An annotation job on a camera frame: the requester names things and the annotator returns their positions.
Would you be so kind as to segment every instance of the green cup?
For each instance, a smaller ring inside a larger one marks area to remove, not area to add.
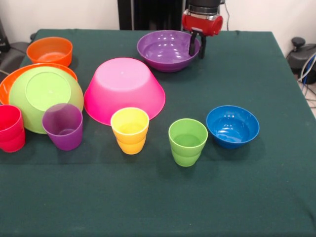
[[[206,127],[199,121],[183,118],[169,128],[169,141],[175,162],[183,167],[195,164],[208,137]]]

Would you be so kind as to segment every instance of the purple cup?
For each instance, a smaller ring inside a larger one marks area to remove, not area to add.
[[[82,113],[72,104],[57,104],[43,115],[42,125],[49,138],[61,150],[70,151],[82,141]]]
[[[138,53],[158,71],[172,73],[187,67],[197,56],[200,42],[195,39],[195,53],[189,55],[191,34],[182,31],[154,31],[137,43]]]

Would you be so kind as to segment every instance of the purple bowl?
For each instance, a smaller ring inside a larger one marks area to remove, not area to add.
[[[189,55],[191,34],[182,31],[154,31],[140,38],[137,50],[145,62],[165,73],[184,69],[198,54],[200,42],[196,39],[196,50]]]

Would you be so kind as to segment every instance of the yellow cup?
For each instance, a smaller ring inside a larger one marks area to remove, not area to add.
[[[137,154],[143,149],[148,126],[148,114],[134,107],[120,109],[111,117],[111,127],[118,145],[128,155]]]

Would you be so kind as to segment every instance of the pink bowl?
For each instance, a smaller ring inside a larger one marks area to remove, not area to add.
[[[112,115],[125,107],[144,110],[150,119],[163,109],[165,92],[150,69],[133,58],[101,64],[84,94],[84,108],[96,121],[110,125]]]

